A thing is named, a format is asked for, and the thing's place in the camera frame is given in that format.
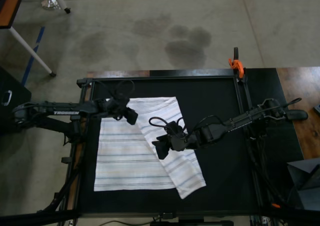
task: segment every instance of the orange clamp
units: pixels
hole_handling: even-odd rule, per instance
[[[242,62],[239,61],[238,48],[235,47],[233,50],[234,50],[233,61],[231,58],[229,58],[229,65],[233,70],[238,70],[239,71],[239,78],[243,79],[243,77],[245,75],[245,71],[244,71],[244,67],[242,65]]]

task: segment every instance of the metal frame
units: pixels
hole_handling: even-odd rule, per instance
[[[110,77],[102,77],[102,78],[96,78],[99,81],[118,81],[120,78],[125,78],[127,80],[161,80],[161,79],[195,79],[195,78],[201,78],[201,79],[230,79],[233,80],[234,83],[234,90],[238,101],[238,107],[239,112],[243,113],[243,103],[241,99],[241,93],[239,88],[239,82],[237,79],[237,74],[234,73],[234,70],[232,69],[197,69],[197,70],[151,70],[148,71],[149,73],[146,73],[145,71],[139,71],[139,75],[136,74],[136,71],[132,71],[133,77],[131,76],[131,73],[128,71],[124,72],[110,72]],[[93,100],[94,92],[95,92],[95,86],[96,83],[94,82],[92,85],[92,89],[90,92],[90,98],[89,100]],[[256,175],[254,169],[251,169],[252,175]],[[252,180],[253,186],[255,189],[255,194],[257,199],[261,199],[262,196],[260,194],[260,186],[258,184],[258,179],[253,178]],[[78,201],[78,195],[79,195],[79,181],[78,181],[78,190],[76,192],[76,199],[75,201]],[[257,215],[259,214],[259,210],[257,209],[256,212],[254,211],[246,211],[246,210],[239,210],[239,211],[227,211],[227,210],[219,210],[219,211],[206,211],[206,212],[192,212],[192,216],[197,217],[204,217],[204,216],[234,216],[234,215]],[[127,217],[158,217],[159,213],[81,213],[82,217],[86,218],[92,218],[92,217],[106,217],[106,218],[127,218]],[[184,213],[184,212],[176,212],[175,217],[186,217],[191,216],[190,213]]]
[[[99,78],[100,81],[107,80],[119,80],[119,78],[123,78],[123,74],[119,73],[118,76],[114,74],[114,77],[110,78]],[[164,71],[147,71],[144,72],[144,77],[136,76],[130,77],[130,74],[126,74],[126,78],[131,78],[134,80],[152,80],[152,79],[188,79],[188,78],[233,78],[237,100],[239,103],[239,110],[243,112],[243,102],[240,95],[240,87],[237,82],[237,78],[234,75],[234,72],[231,69],[211,69],[211,70],[164,70]],[[80,102],[85,100],[87,87],[81,90],[80,95]],[[94,95],[95,85],[92,85],[92,90],[90,92],[90,99],[93,98]],[[71,162],[68,163],[67,175],[66,175],[66,183],[70,181],[70,178],[73,178],[74,173],[74,165],[75,165],[75,154],[76,149],[79,145],[73,144],[71,146],[70,157],[72,159]],[[274,209],[271,208],[270,205],[264,206],[263,198],[261,195],[261,186],[260,181],[257,177],[256,172],[252,171],[252,178],[253,184],[255,188],[255,194],[257,196],[257,203],[260,209],[257,209],[256,212],[250,212],[251,215],[253,214],[261,214],[263,216],[273,217],[273,218],[280,218],[285,220],[293,220],[295,222],[302,222],[302,223],[320,223],[320,212],[319,211],[311,211],[311,210],[298,210],[298,209]],[[38,213],[32,214],[22,214],[22,215],[13,215],[13,216],[5,216],[0,217],[0,224],[5,226],[41,226],[46,224],[58,223],[58,225],[64,225],[64,221],[67,220],[76,220],[81,216],[88,216],[82,214],[77,210],[77,201],[78,201],[78,194],[80,191],[80,180],[81,180],[81,173],[78,175],[78,182],[77,182],[77,189],[74,201],[74,210],[67,210],[68,205],[68,194],[66,192],[64,194],[64,199],[60,204],[59,211],[39,211]],[[89,216],[106,216],[106,217],[157,217],[157,213],[106,213],[106,214],[90,214]],[[221,216],[221,215],[248,215],[247,211],[199,211],[199,212],[192,212],[193,217],[204,217],[204,216]],[[186,212],[177,212],[175,217],[189,217],[190,213]]]

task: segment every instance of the black cable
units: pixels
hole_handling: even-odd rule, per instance
[[[209,115],[209,116],[207,116],[207,117],[204,117],[203,119],[201,119],[199,122],[197,122],[197,123],[195,124],[195,126],[194,126],[193,129],[191,130],[191,134],[197,129],[197,127],[198,127],[201,123],[203,123],[204,121],[206,121],[206,120],[209,119],[209,118],[216,118],[216,119],[219,121],[220,124],[222,124],[223,126],[226,126],[226,125],[224,124],[224,122],[222,122],[221,118],[219,118],[218,116],[216,116],[216,115]]]
[[[151,122],[152,120],[160,120],[160,121],[164,122],[165,125],[154,124],[154,123]],[[161,118],[161,117],[151,117],[151,118],[149,119],[149,124],[150,124],[151,126],[154,126],[154,127],[164,128],[164,130],[170,130],[170,132],[172,132],[173,135],[176,136],[178,139],[181,139],[181,140],[184,140],[184,139],[185,139],[184,137],[180,137],[177,133],[175,133],[174,130],[168,125],[168,122],[165,121],[165,120],[164,120],[163,118]]]
[[[102,86],[108,91],[108,93],[110,94],[110,96],[114,98],[114,94],[111,92],[110,88],[109,88],[106,84],[104,84],[103,82],[101,82],[100,80],[97,80],[97,79],[96,79],[96,80],[93,80],[93,82],[97,82],[97,83],[99,83],[100,85],[102,85]]]
[[[119,88],[120,88],[120,86],[122,85],[122,84],[124,84],[125,82],[130,82],[130,83],[132,83],[132,89],[131,89],[131,91],[126,95],[127,97],[129,96],[129,95],[131,95],[134,91],[135,91],[135,89],[136,89],[136,86],[135,86],[135,83],[131,80],[131,79],[125,79],[125,80],[122,80],[122,81],[120,81],[116,86],[115,86],[115,93],[117,94],[117,91],[119,90]]]
[[[132,224],[132,223],[126,223],[126,222],[121,222],[121,221],[117,221],[117,220],[112,220],[109,222],[104,222],[102,224],[99,224],[98,226],[103,226],[103,225],[107,225],[110,223],[119,223],[119,224],[123,224],[123,225],[128,225],[128,226],[143,226],[143,225],[149,225],[151,224],[153,221],[151,222],[145,222],[145,223],[139,223],[139,224]]]
[[[183,117],[179,118],[179,119],[176,121],[176,124],[179,125],[180,120],[183,120],[183,119],[184,119]],[[186,126],[186,124],[184,124],[184,127],[182,128],[182,131],[185,131],[186,128],[187,128],[187,126]]]

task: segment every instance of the floor stain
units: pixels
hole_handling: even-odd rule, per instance
[[[169,62],[177,69],[197,69],[205,65],[205,47],[211,44],[211,34],[202,27],[189,30],[186,26],[175,25],[169,30],[175,40],[169,42],[164,51]]]
[[[189,35],[189,29],[186,26],[175,25],[169,30],[172,38],[185,39]]]
[[[164,50],[170,63],[178,69],[200,68],[207,58],[203,48],[187,40],[169,42]]]
[[[172,23],[171,16],[162,14],[156,18],[144,18],[134,23],[132,32],[145,37],[159,36]]]
[[[202,27],[196,27],[189,33],[189,41],[199,47],[209,47],[211,44],[211,34]]]
[[[109,52],[105,45],[107,35],[105,32],[95,32],[86,35],[79,44],[81,60],[85,63],[98,63],[101,60],[108,58]]]

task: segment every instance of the cloth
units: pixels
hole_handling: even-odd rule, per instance
[[[165,131],[151,126],[149,118],[157,116],[167,122],[177,121],[182,117],[177,99],[132,98],[128,107],[138,113],[135,125],[129,125],[126,119],[101,120],[94,191],[176,188],[184,199],[206,186],[194,150],[170,150],[164,160],[159,160],[152,144]]]

